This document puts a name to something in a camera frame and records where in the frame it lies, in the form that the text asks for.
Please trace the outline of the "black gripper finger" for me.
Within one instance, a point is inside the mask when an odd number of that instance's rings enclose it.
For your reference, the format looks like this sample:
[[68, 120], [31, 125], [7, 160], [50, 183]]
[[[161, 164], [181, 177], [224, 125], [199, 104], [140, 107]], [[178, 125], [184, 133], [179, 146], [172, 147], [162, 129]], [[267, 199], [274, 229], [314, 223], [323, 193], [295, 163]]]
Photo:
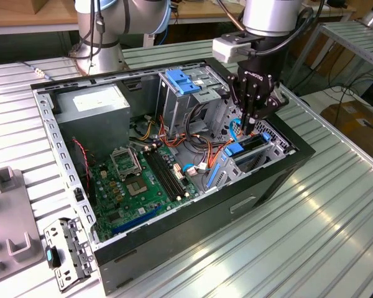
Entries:
[[268, 118], [289, 103], [279, 89], [280, 83], [267, 76], [257, 81], [249, 91], [248, 134], [252, 133], [258, 121]]
[[247, 90], [247, 78], [244, 76], [239, 77], [236, 74], [230, 74], [227, 77], [229, 90], [231, 93], [231, 98], [233, 103], [238, 106], [239, 110], [242, 112], [241, 116], [241, 126], [244, 134], [249, 134], [249, 120], [248, 120], [248, 96], [246, 94]]

